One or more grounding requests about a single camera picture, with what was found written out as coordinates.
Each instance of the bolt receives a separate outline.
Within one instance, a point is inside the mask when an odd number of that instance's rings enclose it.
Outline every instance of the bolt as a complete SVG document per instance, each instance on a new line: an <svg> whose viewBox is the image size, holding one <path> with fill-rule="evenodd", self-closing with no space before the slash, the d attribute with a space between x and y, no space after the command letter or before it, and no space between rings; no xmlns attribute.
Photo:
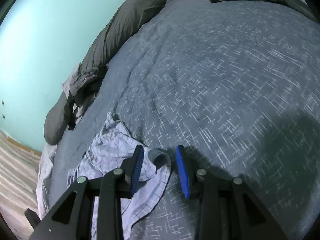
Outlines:
<svg viewBox="0 0 320 240"><path fill-rule="evenodd" d="M78 182L78 183L84 183L86 180L87 180L87 178L86 178L85 176L80 176L80 177L77 179L77 182Z"/></svg>
<svg viewBox="0 0 320 240"><path fill-rule="evenodd" d="M237 184L237 185L240 185L240 184L242 184L242 179L239 178L239 177L233 178L233 183Z"/></svg>
<svg viewBox="0 0 320 240"><path fill-rule="evenodd" d="M121 175L123 173L123 170L121 168L116 168L113 170L113 173L115 175Z"/></svg>
<svg viewBox="0 0 320 240"><path fill-rule="evenodd" d="M198 174L199 176L204 176L204 175L207 174L207 171L204 170L204 169L199 169L199 170L197 170L197 174Z"/></svg>

